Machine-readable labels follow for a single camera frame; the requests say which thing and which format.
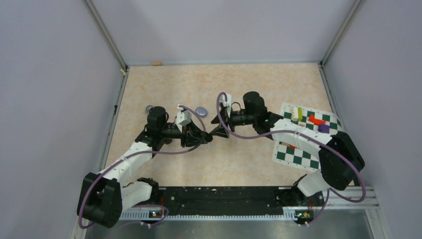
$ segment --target circuit board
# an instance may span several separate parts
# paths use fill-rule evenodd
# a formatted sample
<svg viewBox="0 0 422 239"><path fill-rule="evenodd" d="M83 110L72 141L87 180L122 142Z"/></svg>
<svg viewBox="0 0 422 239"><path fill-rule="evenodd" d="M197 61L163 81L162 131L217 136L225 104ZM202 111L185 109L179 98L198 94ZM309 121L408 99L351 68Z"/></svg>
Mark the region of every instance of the circuit board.
<svg viewBox="0 0 422 239"><path fill-rule="evenodd" d="M295 104L283 103L281 105L280 115L284 118L291 119L293 107L302 108L303 118L301 121L291 120L292 123L317 131L318 125L315 125L308 120L309 116L314 115L315 119L326 121L325 124L330 127L329 134L333 135L338 131L342 131L340 120L335 114L331 112L320 111ZM311 156L309 153L301 149L290 147L290 145L278 141L276 141L274 144L273 162L281 163L295 168L305 169L310 172L314 172L320 168L317 158Z"/></svg>

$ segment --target green square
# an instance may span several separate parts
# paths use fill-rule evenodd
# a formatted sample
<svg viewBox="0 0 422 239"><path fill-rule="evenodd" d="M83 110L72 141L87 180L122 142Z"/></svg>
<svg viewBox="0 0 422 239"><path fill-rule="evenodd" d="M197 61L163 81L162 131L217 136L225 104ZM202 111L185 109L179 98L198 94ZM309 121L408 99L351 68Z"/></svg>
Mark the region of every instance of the green square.
<svg viewBox="0 0 422 239"><path fill-rule="evenodd" d="M311 164L310 164L311 168L318 169L318 165L319 165L318 161L311 160Z"/></svg>
<svg viewBox="0 0 422 239"><path fill-rule="evenodd" d="M298 156L293 157L293 162L297 164L302 164L302 158Z"/></svg>
<svg viewBox="0 0 422 239"><path fill-rule="evenodd" d="M277 152L277 158L284 160L286 158L286 154L283 152Z"/></svg>
<svg viewBox="0 0 422 239"><path fill-rule="evenodd" d="M304 151L302 157L303 158L311 158L311 154Z"/></svg>
<svg viewBox="0 0 422 239"><path fill-rule="evenodd" d="M295 154L295 149L294 148L287 147L286 153L288 153L288 154Z"/></svg>
<svg viewBox="0 0 422 239"><path fill-rule="evenodd" d="M329 116L328 115L322 115L322 120L326 120L329 122Z"/></svg>
<svg viewBox="0 0 422 239"><path fill-rule="evenodd" d="M292 118L292 113L284 112L284 118L291 119Z"/></svg>
<svg viewBox="0 0 422 239"><path fill-rule="evenodd" d="M308 128L308 129L314 129L314 125L313 124L310 124L310 123L307 123L306 124L306 128Z"/></svg>
<svg viewBox="0 0 422 239"><path fill-rule="evenodd" d="M330 123L330 128L337 129L337 124L336 123Z"/></svg>

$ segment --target gray round object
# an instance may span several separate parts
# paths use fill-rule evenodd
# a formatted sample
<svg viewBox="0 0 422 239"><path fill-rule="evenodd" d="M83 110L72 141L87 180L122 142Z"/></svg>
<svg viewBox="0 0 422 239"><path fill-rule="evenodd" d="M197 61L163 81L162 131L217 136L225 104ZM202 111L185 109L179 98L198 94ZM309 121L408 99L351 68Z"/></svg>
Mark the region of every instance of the gray round object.
<svg viewBox="0 0 422 239"><path fill-rule="evenodd" d="M208 115L208 111L204 107L196 108L195 112L199 114L201 118L205 118Z"/></svg>
<svg viewBox="0 0 422 239"><path fill-rule="evenodd" d="M149 110L150 110L152 107L154 107L154 106L152 106L152 105L148 105L148 106L145 108L145 112L149 113Z"/></svg>

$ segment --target small wooden block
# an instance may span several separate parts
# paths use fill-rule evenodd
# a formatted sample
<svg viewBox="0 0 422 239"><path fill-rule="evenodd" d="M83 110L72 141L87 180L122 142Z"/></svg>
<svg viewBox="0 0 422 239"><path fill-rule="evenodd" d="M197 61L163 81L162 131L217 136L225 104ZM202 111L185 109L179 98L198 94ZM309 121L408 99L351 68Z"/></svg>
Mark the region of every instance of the small wooden block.
<svg viewBox="0 0 422 239"><path fill-rule="evenodd" d="M163 63L161 63L161 61L153 61L152 62L152 66L162 66Z"/></svg>

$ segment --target gray floor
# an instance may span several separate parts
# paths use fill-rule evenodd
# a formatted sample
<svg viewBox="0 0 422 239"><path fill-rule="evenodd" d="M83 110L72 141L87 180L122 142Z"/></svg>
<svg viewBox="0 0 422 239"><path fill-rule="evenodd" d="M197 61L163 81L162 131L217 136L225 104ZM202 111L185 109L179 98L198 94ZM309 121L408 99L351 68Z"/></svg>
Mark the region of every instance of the gray floor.
<svg viewBox="0 0 422 239"><path fill-rule="evenodd" d="M323 212L318 221L306 227L292 227L288 222L200 222L168 221L148 229L139 224L131 224L119 230L119 222L112 229L94 226L87 239L371 239L366 214L361 211Z"/></svg>

